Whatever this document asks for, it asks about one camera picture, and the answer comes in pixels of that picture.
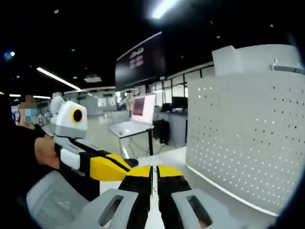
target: ceiling light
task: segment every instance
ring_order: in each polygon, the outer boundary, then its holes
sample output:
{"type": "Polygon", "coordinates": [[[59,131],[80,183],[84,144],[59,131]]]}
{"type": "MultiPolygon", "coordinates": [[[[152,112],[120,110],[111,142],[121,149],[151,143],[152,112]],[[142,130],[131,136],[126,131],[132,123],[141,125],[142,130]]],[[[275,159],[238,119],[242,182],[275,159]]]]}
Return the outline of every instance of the ceiling light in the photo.
{"type": "Polygon", "coordinates": [[[40,68],[40,67],[37,68],[37,70],[38,70],[39,72],[43,73],[43,74],[46,74],[46,75],[49,76],[49,77],[51,77],[51,78],[53,78],[53,79],[55,79],[55,80],[61,82],[61,83],[64,83],[65,85],[67,85],[67,86],[69,86],[69,87],[71,87],[71,88],[74,88],[75,90],[81,91],[81,88],[79,88],[79,87],[77,87],[77,86],[75,86],[75,85],[73,85],[73,84],[71,84],[71,83],[69,83],[69,82],[63,80],[62,78],[60,78],[60,77],[58,77],[58,76],[56,76],[56,75],[54,75],[54,74],[52,74],[52,73],[50,73],[50,72],[48,72],[48,71],[42,69],[42,68],[40,68]]]}
{"type": "Polygon", "coordinates": [[[49,96],[39,96],[39,95],[34,95],[33,96],[35,99],[51,99],[49,96]]]}
{"type": "Polygon", "coordinates": [[[10,97],[21,97],[20,94],[10,94],[10,97]]]}
{"type": "Polygon", "coordinates": [[[163,0],[154,11],[153,18],[161,18],[178,0],[163,0]]]}

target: floor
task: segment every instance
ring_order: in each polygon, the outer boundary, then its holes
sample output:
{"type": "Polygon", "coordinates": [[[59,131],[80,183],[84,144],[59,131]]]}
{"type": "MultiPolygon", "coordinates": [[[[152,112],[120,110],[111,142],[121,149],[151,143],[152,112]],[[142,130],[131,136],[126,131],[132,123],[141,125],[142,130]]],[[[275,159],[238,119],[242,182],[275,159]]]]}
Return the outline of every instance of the floor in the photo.
{"type": "MultiPolygon", "coordinates": [[[[92,143],[110,153],[116,153],[123,158],[120,150],[119,139],[108,129],[112,123],[111,116],[90,116],[88,117],[88,130],[86,138],[92,143]]],[[[161,145],[159,141],[153,139],[153,154],[163,153],[172,149],[174,146],[161,145]]],[[[121,146],[125,148],[130,158],[139,158],[149,154],[148,133],[135,135],[121,139],[121,146]]]]}

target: black shirt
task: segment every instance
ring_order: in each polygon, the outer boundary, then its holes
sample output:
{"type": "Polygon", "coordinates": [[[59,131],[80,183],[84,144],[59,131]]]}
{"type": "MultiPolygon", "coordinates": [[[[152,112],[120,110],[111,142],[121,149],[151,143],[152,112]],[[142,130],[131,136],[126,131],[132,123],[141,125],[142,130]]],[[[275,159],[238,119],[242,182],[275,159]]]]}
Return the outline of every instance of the black shirt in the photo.
{"type": "MultiPolygon", "coordinates": [[[[23,126],[19,128],[27,129],[27,134],[31,135],[33,138],[45,137],[46,133],[42,130],[39,125],[35,125],[35,129],[28,129],[23,126]]],[[[28,178],[23,183],[23,192],[28,193],[28,191],[45,175],[54,169],[45,166],[39,165],[36,161],[29,162],[31,167],[28,168],[28,178]]],[[[69,182],[69,184],[78,191],[83,197],[87,200],[92,201],[97,198],[100,194],[100,182],[93,180],[90,177],[81,177],[76,174],[70,167],[60,163],[60,174],[69,182]]]]}

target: perforated wall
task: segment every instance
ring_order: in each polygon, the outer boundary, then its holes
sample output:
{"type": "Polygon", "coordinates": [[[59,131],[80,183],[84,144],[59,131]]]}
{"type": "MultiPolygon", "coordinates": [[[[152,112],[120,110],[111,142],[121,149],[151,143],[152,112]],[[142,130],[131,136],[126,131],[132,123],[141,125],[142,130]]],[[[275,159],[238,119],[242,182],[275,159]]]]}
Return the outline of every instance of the perforated wall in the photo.
{"type": "Polygon", "coordinates": [[[305,77],[235,74],[188,88],[187,165],[249,206],[279,213],[304,168],[305,77]]]}

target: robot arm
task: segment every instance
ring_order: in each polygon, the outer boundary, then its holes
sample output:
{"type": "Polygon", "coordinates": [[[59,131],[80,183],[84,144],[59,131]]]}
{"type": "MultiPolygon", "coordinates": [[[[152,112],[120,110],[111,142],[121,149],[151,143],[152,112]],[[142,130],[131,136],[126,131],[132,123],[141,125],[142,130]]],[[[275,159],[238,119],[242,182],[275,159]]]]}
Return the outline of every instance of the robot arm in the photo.
{"type": "Polygon", "coordinates": [[[96,180],[123,180],[131,167],[118,155],[95,147],[86,140],[87,109],[60,96],[50,104],[54,114],[50,131],[55,135],[56,152],[61,162],[77,173],[96,180]]]}

